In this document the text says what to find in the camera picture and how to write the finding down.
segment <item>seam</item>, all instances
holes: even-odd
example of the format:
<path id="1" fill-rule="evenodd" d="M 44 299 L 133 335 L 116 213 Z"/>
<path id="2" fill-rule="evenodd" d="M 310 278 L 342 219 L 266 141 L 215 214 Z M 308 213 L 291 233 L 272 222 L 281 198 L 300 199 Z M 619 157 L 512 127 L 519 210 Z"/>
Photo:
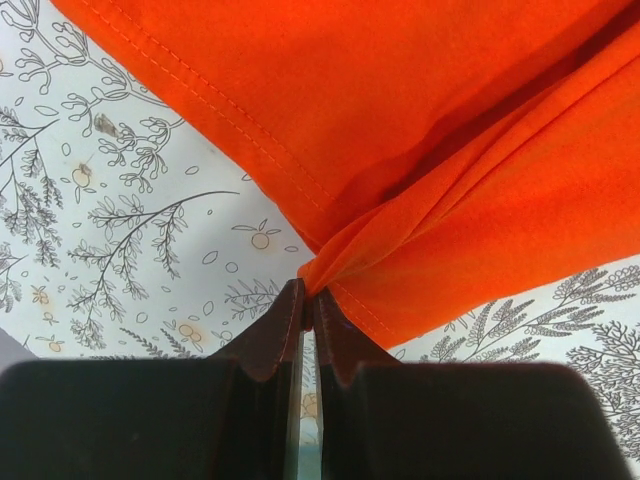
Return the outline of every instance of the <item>seam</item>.
<path id="1" fill-rule="evenodd" d="M 391 330 L 389 330 L 389 327 L 387 327 L 384 323 L 382 323 L 382 321 L 376 316 L 375 313 L 373 313 L 371 310 L 369 310 L 360 300 L 358 300 L 356 297 L 354 297 L 350 291 L 348 291 L 346 288 L 344 288 L 342 285 L 340 285 L 337 282 L 334 282 L 334 285 L 337 286 L 340 290 L 342 290 L 344 293 L 346 293 L 348 296 L 350 296 L 358 305 L 360 305 L 365 312 L 367 312 L 369 315 L 371 315 L 371 317 L 378 323 L 378 325 L 380 325 L 384 330 L 386 330 L 389 333 L 394 333 Z M 362 322 L 362 320 L 360 320 L 360 318 L 358 318 L 358 316 L 356 315 L 355 318 Z"/>
<path id="2" fill-rule="evenodd" d="M 307 178 L 309 178 L 318 188 L 320 188 L 320 190 L 322 191 L 322 193 L 329 198 L 330 200 L 335 200 L 331 194 L 329 194 L 323 187 L 322 185 L 320 185 L 318 183 L 317 180 L 315 180 L 313 177 L 311 177 L 311 175 L 309 174 L 309 172 L 307 172 L 302 165 L 300 165 L 300 163 L 298 163 L 296 161 L 296 159 L 294 158 L 294 156 L 291 154 L 291 152 L 289 152 L 287 150 L 287 148 L 282 145 L 270 132 L 268 132 L 264 127 L 262 127 L 256 120 L 254 120 L 247 112 L 245 112 L 242 108 L 240 108 L 240 106 L 238 106 L 235 102 L 233 102 L 230 98 L 228 98 L 226 95 L 224 95 L 220 90 L 218 90 L 215 86 L 213 86 L 211 83 L 209 83 L 209 81 L 207 81 L 207 79 L 205 79 L 201 74 L 199 74 L 197 71 L 195 71 L 191 66 L 189 66 L 186 62 L 184 62 L 182 59 L 180 59 L 174 52 L 172 52 L 171 50 L 169 50 L 165 45 L 163 45 L 162 43 L 160 43 L 155 37 L 153 37 L 151 34 L 147 33 L 140 25 L 138 25 L 124 10 L 122 10 L 122 8 L 120 8 L 117 4 L 115 4 L 113 2 L 113 0 L 108 0 L 109 4 L 113 6 L 113 8 L 115 8 L 119 14 L 121 16 L 124 16 L 132 25 L 134 25 L 147 39 L 149 39 L 151 42 L 153 42 L 154 44 L 156 44 L 157 46 L 159 46 L 161 49 L 163 49 L 165 52 L 167 52 L 169 55 L 171 55 L 171 57 L 173 57 L 176 61 L 178 61 L 180 63 L 180 65 L 184 66 L 189 72 L 191 72 L 193 75 L 195 75 L 195 77 L 200 80 L 202 83 L 204 83 L 204 85 L 206 85 L 209 89 L 213 90 L 214 92 L 216 92 L 218 95 L 220 95 L 221 98 L 223 98 L 225 101 L 227 101 L 227 103 L 229 103 L 229 105 L 231 105 L 235 110 L 237 110 L 238 112 L 240 112 L 242 115 L 245 116 L 245 118 L 247 118 L 253 125 L 255 125 L 258 129 L 260 129 L 262 132 L 264 132 L 276 145 L 278 145 L 286 154 L 289 158 L 291 158 L 295 164 L 300 168 L 300 170 L 307 176 Z M 209 107 L 211 110 L 213 110 L 214 112 L 216 112 L 220 117 L 222 117 L 224 120 L 226 120 L 233 128 L 235 128 L 238 132 L 240 132 L 247 140 L 249 140 L 255 147 L 257 147 L 262 153 L 264 153 L 280 170 L 282 170 L 285 175 L 291 180 L 291 182 L 293 183 L 293 185 L 296 187 L 296 189 L 302 193 L 304 195 L 305 198 L 307 198 L 307 200 L 309 200 L 318 210 L 320 211 L 324 211 L 323 208 L 320 207 L 320 205 L 318 205 L 317 202 L 315 202 L 313 200 L 313 198 L 311 198 L 311 196 L 309 196 L 293 179 L 293 177 L 291 176 L 291 174 L 267 151 L 264 149 L 264 147 L 262 147 L 262 145 L 260 145 L 257 141 L 255 141 L 247 132 L 245 132 L 242 128 L 240 128 L 236 123 L 234 123 L 229 117 L 227 117 L 224 113 L 222 113 L 218 108 L 216 108 L 214 105 L 212 105 L 210 102 L 208 102 L 204 97 L 202 97 L 198 92 L 196 92 L 195 90 L 193 90 L 191 87 L 189 87 L 189 85 L 187 85 L 187 83 L 182 80 L 181 78 L 179 78 L 178 76 L 176 76 L 173 72 L 171 72 L 168 68 L 166 68 L 165 66 L 161 65 L 158 61 L 156 61 L 154 58 L 152 58 L 151 56 L 149 56 L 149 54 L 147 54 L 144 50 L 142 50 L 142 48 L 140 48 L 140 46 L 138 46 L 137 44 L 135 44 L 129 37 L 127 37 L 124 32 L 122 32 L 121 30 L 119 30 L 115 25 L 113 25 L 107 18 L 105 18 L 102 13 L 97 10 L 93 5 L 91 5 L 89 3 L 89 0 L 82 0 L 82 3 L 84 3 L 87 8 L 89 8 L 95 15 L 97 15 L 100 20 L 102 20 L 109 28 L 111 28 L 114 32 L 116 32 L 118 35 L 120 35 L 127 43 L 129 43 L 134 49 L 136 49 L 138 52 L 140 52 L 140 54 L 146 58 L 147 60 L 149 60 L 152 64 L 154 64 L 155 66 L 157 66 L 158 68 L 160 68 L 163 72 L 169 74 L 169 76 L 171 76 L 171 78 L 173 78 L 174 80 L 177 80 L 187 91 L 189 91 L 191 94 L 193 94 L 199 101 L 201 101 L 202 103 L 204 103 L 207 107 Z"/>

